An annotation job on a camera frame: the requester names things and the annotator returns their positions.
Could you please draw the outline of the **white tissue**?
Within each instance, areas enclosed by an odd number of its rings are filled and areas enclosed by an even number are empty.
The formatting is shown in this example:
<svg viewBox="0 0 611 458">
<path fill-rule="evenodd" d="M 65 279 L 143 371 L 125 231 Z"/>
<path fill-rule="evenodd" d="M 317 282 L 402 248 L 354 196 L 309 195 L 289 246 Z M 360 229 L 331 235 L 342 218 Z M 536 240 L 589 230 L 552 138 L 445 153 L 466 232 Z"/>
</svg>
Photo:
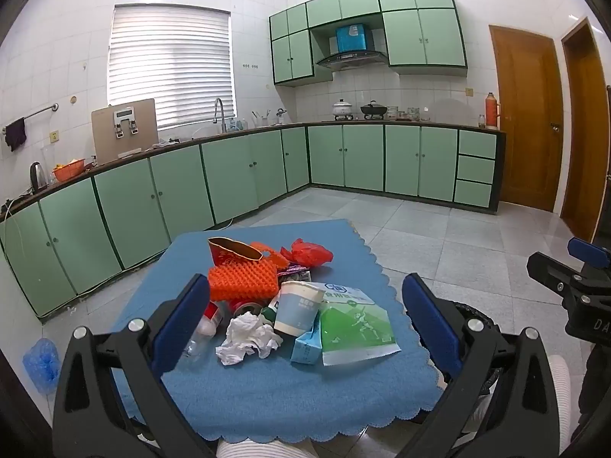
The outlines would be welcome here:
<svg viewBox="0 0 611 458">
<path fill-rule="evenodd" d="M 241 363 L 246 356 L 257 355 L 266 359 L 283 343 L 272 325 L 259 315 L 246 312 L 232 318 L 226 330 L 225 341 L 215 349 L 215 354 L 224 366 Z"/>
</svg>

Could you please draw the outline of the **chrome sink faucet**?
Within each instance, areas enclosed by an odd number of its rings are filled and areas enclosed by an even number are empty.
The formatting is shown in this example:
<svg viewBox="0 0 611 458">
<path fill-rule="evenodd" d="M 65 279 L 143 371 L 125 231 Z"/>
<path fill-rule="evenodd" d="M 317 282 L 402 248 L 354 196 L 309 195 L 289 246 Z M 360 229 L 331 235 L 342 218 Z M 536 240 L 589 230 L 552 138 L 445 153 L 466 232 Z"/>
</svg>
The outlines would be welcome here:
<svg viewBox="0 0 611 458">
<path fill-rule="evenodd" d="M 220 126 L 222 134 L 227 131 L 224 102 L 220 97 L 215 98 L 214 101 L 214 114 L 212 122 Z"/>
</svg>

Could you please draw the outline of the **clear plastic cola bottle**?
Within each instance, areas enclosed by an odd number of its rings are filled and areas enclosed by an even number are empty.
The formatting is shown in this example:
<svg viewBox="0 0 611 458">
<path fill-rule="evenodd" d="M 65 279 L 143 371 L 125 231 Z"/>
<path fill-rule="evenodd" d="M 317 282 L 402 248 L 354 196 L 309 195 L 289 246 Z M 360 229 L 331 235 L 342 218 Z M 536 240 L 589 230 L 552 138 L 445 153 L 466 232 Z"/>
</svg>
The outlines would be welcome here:
<svg viewBox="0 0 611 458">
<path fill-rule="evenodd" d="M 186 371 L 195 371 L 207 360 L 215 343 L 227 324 L 227 305 L 224 301 L 210 301 L 191 339 L 183 350 L 180 367 Z"/>
</svg>

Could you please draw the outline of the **dark hanging towel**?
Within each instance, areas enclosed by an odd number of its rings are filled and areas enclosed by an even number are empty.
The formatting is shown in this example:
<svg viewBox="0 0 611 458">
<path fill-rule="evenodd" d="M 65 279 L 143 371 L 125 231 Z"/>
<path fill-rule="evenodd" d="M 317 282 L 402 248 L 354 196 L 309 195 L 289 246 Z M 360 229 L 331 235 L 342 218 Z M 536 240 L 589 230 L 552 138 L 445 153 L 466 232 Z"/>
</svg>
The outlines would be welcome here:
<svg viewBox="0 0 611 458">
<path fill-rule="evenodd" d="M 4 138 L 11 152 L 15 152 L 27 141 L 25 118 L 21 117 L 5 127 Z"/>
</svg>

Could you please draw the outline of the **white cooking pot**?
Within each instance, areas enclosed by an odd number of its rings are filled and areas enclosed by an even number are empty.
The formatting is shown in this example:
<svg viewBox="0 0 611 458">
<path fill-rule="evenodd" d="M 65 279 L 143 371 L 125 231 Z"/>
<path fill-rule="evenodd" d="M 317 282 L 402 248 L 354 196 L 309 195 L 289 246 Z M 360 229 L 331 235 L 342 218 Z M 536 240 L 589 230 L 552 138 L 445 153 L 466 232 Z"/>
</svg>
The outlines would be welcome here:
<svg viewBox="0 0 611 458">
<path fill-rule="evenodd" d="M 350 102 L 345 102 L 344 99 L 334 103 L 331 111 L 333 112 L 333 119 L 336 121 L 354 119 L 352 105 Z"/>
</svg>

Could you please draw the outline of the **white window blinds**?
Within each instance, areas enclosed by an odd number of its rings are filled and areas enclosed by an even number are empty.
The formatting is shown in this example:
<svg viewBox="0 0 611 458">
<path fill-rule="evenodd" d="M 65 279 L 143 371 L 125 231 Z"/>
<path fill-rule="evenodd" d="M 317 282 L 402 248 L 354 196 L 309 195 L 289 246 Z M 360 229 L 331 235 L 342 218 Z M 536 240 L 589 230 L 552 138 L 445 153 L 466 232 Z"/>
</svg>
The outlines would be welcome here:
<svg viewBox="0 0 611 458">
<path fill-rule="evenodd" d="M 114 8 L 107 65 L 110 105 L 154 99 L 159 129 L 237 113 L 228 11 L 176 4 Z"/>
</svg>

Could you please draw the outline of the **brown cardboard board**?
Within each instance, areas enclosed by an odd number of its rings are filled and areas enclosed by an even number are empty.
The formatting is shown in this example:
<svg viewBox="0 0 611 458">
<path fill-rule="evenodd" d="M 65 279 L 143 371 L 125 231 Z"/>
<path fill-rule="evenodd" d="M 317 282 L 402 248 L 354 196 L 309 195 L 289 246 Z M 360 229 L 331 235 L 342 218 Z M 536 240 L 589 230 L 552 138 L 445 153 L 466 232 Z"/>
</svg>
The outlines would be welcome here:
<svg viewBox="0 0 611 458">
<path fill-rule="evenodd" d="M 144 152 L 158 142 L 153 98 L 93 111 L 91 124 L 99 164 Z"/>
</svg>

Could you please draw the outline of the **red plastic bag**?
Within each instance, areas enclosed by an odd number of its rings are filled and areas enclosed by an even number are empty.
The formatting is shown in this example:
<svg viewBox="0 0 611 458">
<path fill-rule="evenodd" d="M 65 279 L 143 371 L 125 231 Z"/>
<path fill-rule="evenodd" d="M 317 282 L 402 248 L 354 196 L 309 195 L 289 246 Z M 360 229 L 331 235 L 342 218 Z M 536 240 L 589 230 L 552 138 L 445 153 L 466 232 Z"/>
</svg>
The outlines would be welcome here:
<svg viewBox="0 0 611 458">
<path fill-rule="evenodd" d="M 333 260 L 333 253 L 325 247 L 300 238 L 296 239 L 289 249 L 281 248 L 282 256 L 292 264 L 306 268 L 316 268 Z"/>
</svg>

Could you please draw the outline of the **green kitchen cabinets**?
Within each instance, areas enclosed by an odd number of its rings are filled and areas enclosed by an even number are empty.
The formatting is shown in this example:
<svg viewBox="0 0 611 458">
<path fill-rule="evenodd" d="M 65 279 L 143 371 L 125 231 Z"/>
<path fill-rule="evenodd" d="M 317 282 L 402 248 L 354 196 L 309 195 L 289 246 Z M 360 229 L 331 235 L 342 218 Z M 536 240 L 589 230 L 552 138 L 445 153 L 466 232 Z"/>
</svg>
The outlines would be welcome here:
<svg viewBox="0 0 611 458">
<path fill-rule="evenodd" d="M 1 248 L 45 318 L 162 253 L 310 185 L 493 213 L 505 139 L 430 123 L 327 123 L 255 129 L 114 161 L 1 216 Z"/>
<path fill-rule="evenodd" d="M 338 53 L 336 29 L 364 24 L 395 73 L 465 77 L 467 54 L 455 0 L 311 0 L 269 17 L 273 82 L 330 81 L 318 61 Z"/>
</svg>

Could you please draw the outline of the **chrome towel bar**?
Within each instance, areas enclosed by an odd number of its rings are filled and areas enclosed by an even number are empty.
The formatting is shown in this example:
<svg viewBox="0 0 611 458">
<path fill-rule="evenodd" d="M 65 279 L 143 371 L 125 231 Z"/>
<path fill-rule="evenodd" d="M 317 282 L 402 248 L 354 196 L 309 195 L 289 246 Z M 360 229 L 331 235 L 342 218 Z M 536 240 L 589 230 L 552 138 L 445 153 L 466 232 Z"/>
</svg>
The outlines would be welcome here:
<svg viewBox="0 0 611 458">
<path fill-rule="evenodd" d="M 52 103 L 52 105 L 45 106 L 44 108 L 41 108 L 41 109 L 39 109 L 39 110 L 37 110 L 35 112 L 32 112 L 32 113 L 24 116 L 23 120 L 30 119 L 32 117 L 35 117 L 35 116 L 40 115 L 40 114 L 45 113 L 45 112 L 57 112 L 58 110 L 59 110 L 59 103 L 58 102 L 54 102 L 54 103 Z"/>
</svg>

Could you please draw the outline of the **green lower kitchen cabinets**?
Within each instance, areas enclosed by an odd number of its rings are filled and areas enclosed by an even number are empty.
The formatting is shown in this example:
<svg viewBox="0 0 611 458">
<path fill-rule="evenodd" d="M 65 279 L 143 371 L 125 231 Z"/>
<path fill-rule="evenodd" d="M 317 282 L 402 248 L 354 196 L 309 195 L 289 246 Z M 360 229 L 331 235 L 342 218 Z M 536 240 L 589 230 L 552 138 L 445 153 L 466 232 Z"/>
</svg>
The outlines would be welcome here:
<svg viewBox="0 0 611 458">
<path fill-rule="evenodd" d="M 1 248 L 45 318 L 162 253 L 310 185 L 493 213 L 505 139 L 430 123 L 327 123 L 255 129 L 114 161 L 1 216 Z"/>
</svg>

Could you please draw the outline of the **green upper kitchen cabinets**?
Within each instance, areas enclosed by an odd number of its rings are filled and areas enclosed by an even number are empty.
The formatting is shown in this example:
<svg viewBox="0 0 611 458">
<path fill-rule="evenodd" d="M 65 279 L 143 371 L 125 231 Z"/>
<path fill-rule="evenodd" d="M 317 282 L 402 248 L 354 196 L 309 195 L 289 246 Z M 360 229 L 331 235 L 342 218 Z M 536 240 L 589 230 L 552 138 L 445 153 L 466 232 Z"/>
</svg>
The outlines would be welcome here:
<svg viewBox="0 0 611 458">
<path fill-rule="evenodd" d="M 336 29 L 364 24 L 395 73 L 465 77 L 467 54 L 455 0 L 311 0 L 269 17 L 273 82 L 330 81 L 318 61 L 338 53 Z"/>
</svg>

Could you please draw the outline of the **blue plastic bag on floor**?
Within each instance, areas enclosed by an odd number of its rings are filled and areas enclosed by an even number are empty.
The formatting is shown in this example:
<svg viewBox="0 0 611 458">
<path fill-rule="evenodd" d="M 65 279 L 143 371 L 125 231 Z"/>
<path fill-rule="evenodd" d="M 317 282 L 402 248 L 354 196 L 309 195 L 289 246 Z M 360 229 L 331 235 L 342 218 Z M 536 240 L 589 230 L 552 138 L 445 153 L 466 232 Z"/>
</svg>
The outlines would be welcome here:
<svg viewBox="0 0 611 458">
<path fill-rule="evenodd" d="M 56 391 L 61 362 L 55 343 L 48 338 L 38 340 L 24 353 L 22 362 L 34 387 L 41 395 L 48 396 Z"/>
</svg>

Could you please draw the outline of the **light blue milk carton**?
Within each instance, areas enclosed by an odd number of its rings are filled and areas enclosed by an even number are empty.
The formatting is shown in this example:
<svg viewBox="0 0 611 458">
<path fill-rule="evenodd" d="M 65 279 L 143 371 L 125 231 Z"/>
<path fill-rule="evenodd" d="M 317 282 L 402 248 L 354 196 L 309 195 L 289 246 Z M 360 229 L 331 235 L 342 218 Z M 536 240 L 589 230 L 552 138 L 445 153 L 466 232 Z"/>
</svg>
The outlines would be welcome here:
<svg viewBox="0 0 611 458">
<path fill-rule="evenodd" d="M 290 357 L 291 363 L 315 365 L 322 355 L 320 318 L 316 318 L 313 327 L 294 340 Z"/>
</svg>

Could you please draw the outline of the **red soda can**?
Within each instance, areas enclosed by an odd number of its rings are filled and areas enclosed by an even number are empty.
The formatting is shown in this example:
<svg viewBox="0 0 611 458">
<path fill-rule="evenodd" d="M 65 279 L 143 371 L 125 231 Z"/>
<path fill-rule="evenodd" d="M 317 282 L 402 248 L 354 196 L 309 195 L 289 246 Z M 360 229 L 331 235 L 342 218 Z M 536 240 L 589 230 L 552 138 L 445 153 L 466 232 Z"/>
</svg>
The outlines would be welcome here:
<svg viewBox="0 0 611 458">
<path fill-rule="evenodd" d="M 237 316 L 245 313 L 257 316 L 265 305 L 266 303 L 261 300 L 234 300 L 228 302 L 229 311 L 233 318 L 237 318 Z"/>
</svg>

